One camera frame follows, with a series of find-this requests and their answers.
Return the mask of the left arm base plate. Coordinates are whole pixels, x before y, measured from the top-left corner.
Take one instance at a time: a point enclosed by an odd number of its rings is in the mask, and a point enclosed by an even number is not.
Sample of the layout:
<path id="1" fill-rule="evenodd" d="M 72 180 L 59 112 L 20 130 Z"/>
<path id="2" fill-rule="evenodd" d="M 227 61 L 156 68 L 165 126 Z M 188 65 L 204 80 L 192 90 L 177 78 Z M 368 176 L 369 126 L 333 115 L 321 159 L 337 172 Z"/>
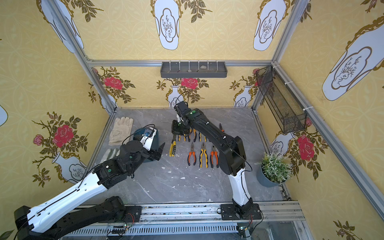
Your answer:
<path id="1" fill-rule="evenodd" d="M 112 218 L 102 220 L 101 223 L 138 223 L 142 213 L 142 206 L 128 206 L 119 211 Z"/>

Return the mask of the orange black reversed pliers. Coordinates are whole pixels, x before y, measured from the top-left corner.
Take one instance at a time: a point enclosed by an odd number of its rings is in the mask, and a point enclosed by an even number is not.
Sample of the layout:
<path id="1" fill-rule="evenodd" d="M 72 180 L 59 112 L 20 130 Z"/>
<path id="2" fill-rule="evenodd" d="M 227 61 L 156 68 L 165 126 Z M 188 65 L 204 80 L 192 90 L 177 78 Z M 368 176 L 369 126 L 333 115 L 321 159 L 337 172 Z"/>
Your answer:
<path id="1" fill-rule="evenodd" d="M 212 146 L 211 156 L 210 156 L 210 165 L 211 165 L 211 168 L 219 167 L 219 154 L 215 146 Z"/>

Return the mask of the yellow black large pliers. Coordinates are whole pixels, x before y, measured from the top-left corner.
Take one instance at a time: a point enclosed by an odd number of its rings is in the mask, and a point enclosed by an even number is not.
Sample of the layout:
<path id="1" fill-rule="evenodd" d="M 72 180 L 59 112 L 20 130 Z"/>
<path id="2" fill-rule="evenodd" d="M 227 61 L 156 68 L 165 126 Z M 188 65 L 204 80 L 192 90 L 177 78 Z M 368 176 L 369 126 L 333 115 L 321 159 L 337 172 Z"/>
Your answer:
<path id="1" fill-rule="evenodd" d="M 186 135 L 182 135 L 182 136 L 178 136 L 178 141 L 181 142 L 181 141 L 186 141 L 187 140 L 187 136 Z"/>

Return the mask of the beige work glove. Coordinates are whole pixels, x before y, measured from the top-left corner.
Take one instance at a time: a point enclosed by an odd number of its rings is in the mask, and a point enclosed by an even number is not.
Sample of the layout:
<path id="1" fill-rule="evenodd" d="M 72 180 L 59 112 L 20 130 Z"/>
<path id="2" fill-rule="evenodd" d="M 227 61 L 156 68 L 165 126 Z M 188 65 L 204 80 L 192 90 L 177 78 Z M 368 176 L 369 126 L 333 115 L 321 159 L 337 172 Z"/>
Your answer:
<path id="1" fill-rule="evenodd" d="M 132 131 L 134 120 L 129 117 L 116 118 L 110 133 L 109 146 L 121 145 Z"/>

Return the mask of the white green work glove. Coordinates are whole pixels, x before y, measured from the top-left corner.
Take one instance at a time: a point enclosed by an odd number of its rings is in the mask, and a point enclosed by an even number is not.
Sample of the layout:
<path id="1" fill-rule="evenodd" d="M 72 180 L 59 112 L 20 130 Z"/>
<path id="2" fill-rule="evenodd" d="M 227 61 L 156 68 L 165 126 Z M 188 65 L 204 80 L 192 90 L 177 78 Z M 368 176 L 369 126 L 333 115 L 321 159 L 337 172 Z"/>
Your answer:
<path id="1" fill-rule="evenodd" d="M 120 154 L 119 149 L 107 149 L 106 152 L 104 153 L 104 155 L 102 156 L 100 163 L 102 164 L 103 162 L 105 162 L 107 160 L 114 159 L 114 158 L 118 157 L 119 154 Z"/>

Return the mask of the orange black box pliers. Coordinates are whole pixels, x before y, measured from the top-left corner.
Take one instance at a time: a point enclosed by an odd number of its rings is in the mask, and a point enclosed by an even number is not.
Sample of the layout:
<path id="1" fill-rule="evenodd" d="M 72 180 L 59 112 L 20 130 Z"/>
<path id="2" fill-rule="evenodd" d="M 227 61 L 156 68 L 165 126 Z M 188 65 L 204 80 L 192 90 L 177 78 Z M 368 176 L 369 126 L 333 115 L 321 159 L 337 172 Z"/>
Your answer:
<path id="1" fill-rule="evenodd" d="M 197 163 L 196 153 L 194 150 L 194 142 L 191 142 L 191 149 L 187 158 L 187 163 L 188 163 L 188 166 L 191 166 L 191 164 L 195 166 Z"/>

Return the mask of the grey wall shelf tray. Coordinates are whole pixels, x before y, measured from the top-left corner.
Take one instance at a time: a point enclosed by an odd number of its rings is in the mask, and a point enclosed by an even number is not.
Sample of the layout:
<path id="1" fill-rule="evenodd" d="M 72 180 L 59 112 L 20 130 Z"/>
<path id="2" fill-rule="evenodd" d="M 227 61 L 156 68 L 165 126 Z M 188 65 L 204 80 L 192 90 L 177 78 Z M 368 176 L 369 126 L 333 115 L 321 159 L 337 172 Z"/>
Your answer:
<path id="1" fill-rule="evenodd" d="M 162 62 L 162 78 L 226 78 L 228 69 L 222 61 Z"/>

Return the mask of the yellow black combination pliers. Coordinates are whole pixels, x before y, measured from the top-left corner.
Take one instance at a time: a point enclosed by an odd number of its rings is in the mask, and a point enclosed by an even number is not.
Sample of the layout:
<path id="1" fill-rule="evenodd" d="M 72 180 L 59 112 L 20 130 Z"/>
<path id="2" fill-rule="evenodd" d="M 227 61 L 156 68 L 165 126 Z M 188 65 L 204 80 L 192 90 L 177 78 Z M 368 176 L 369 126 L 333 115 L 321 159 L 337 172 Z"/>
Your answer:
<path id="1" fill-rule="evenodd" d="M 202 133 L 199 133 L 199 141 L 200 142 L 206 142 L 207 138 Z"/>

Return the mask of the teal plastic storage box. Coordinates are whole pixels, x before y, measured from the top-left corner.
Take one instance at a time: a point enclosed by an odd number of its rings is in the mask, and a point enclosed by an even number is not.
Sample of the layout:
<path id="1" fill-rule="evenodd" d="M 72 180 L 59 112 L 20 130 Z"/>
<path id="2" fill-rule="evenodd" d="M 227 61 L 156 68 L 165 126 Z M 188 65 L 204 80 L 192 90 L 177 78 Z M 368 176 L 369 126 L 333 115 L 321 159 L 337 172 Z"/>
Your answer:
<path id="1" fill-rule="evenodd" d="M 159 135 L 158 130 L 155 127 L 147 126 L 136 130 L 133 135 L 133 140 L 140 141 L 143 144 L 144 149 L 154 154 L 154 157 L 151 159 L 145 159 L 144 163 L 160 160 L 161 156 L 158 155 Z"/>

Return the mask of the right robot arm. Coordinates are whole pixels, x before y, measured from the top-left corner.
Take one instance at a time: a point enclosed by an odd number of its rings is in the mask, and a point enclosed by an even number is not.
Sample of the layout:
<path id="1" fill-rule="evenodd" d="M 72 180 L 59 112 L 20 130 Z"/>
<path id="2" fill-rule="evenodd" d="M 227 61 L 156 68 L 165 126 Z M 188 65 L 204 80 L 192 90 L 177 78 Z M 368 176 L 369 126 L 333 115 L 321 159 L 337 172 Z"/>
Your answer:
<path id="1" fill-rule="evenodd" d="M 172 123 L 172 133 L 187 135 L 190 130 L 197 130 L 216 147 L 219 151 L 219 167 L 230 179 L 234 208 L 242 217 L 250 215 L 255 205 L 245 178 L 247 157 L 242 139 L 226 134 L 211 123 L 201 110 L 192 110 L 185 102 L 179 103 L 174 109 L 178 119 Z"/>

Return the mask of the aluminium front rail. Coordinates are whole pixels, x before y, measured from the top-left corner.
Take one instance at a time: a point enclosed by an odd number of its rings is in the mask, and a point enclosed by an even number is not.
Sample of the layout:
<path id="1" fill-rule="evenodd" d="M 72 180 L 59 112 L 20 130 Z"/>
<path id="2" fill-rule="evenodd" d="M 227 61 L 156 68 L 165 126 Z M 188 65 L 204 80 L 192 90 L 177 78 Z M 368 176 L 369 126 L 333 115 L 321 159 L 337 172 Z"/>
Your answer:
<path id="1" fill-rule="evenodd" d="M 138 204 L 138 223 L 96 223 L 63 238 L 123 239 L 160 235 L 235 234 L 246 240 L 312 240 L 304 213 L 296 201 L 256 202 L 261 220 L 223 221 L 220 205 L 229 203 Z"/>

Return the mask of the potted green plant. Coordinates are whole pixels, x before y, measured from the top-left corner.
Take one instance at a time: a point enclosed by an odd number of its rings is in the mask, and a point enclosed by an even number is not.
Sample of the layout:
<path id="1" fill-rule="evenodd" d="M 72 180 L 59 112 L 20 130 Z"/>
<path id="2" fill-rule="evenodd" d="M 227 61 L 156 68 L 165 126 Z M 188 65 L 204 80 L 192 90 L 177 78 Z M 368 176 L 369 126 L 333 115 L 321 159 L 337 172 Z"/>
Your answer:
<path id="1" fill-rule="evenodd" d="M 257 171 L 259 183 L 272 188 L 285 183 L 293 175 L 293 165 L 288 163 L 282 154 L 265 153 Z"/>

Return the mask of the yellow box pliers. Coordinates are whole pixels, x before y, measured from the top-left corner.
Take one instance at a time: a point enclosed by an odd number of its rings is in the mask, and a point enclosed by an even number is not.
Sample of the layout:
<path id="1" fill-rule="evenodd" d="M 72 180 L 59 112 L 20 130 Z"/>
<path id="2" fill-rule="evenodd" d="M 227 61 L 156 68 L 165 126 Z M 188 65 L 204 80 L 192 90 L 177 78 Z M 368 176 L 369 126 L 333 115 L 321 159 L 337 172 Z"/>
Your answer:
<path id="1" fill-rule="evenodd" d="M 200 168 L 202 169 L 203 167 L 208 168 L 208 155 L 207 155 L 207 149 L 205 142 L 202 143 L 201 147 L 201 152 L 200 152 Z"/>

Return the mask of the aluminium corner frame post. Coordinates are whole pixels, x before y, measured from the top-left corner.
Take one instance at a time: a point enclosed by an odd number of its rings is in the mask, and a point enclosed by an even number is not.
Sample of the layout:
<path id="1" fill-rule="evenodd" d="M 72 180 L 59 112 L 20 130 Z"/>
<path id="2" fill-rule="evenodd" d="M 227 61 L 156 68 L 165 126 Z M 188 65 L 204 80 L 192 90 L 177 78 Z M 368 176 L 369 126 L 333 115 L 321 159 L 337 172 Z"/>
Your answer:
<path id="1" fill-rule="evenodd" d="M 294 3 L 292 12 L 289 16 L 288 22 L 285 26 L 282 37 L 279 40 L 271 62 L 280 63 L 280 61 L 282 60 L 284 53 L 289 45 L 289 42 L 296 30 L 297 25 L 301 20 L 304 11 L 307 9 L 307 4 L 309 2 L 309 0 L 298 0 Z"/>

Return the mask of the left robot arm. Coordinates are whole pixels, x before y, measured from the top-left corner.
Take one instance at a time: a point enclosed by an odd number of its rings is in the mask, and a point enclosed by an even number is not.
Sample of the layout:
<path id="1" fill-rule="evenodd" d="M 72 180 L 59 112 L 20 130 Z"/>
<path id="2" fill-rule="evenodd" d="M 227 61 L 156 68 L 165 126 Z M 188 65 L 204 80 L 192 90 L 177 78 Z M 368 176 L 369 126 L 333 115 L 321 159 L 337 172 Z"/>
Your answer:
<path id="1" fill-rule="evenodd" d="M 145 149 L 140 141 L 132 140 L 120 147 L 120 154 L 95 166 L 76 185 L 46 201 L 29 208 L 22 206 L 15 211 L 18 240 L 58 240 L 66 234 L 88 225 L 111 220 L 124 220 L 130 212 L 121 198 L 113 196 L 91 208 L 75 209 L 92 197 L 101 194 L 135 171 L 145 161 L 158 161 L 164 145 L 157 150 Z"/>

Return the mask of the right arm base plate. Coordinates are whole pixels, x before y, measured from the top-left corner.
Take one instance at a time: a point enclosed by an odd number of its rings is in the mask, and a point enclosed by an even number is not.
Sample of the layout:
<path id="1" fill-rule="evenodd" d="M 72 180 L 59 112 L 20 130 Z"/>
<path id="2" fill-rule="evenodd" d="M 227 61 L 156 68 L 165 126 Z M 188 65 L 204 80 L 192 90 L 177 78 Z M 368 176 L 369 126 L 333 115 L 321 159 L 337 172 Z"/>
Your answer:
<path id="1" fill-rule="evenodd" d="M 223 221 L 229 220 L 261 220 L 262 213 L 258 204 L 247 203 L 243 206 L 238 204 L 220 205 Z"/>

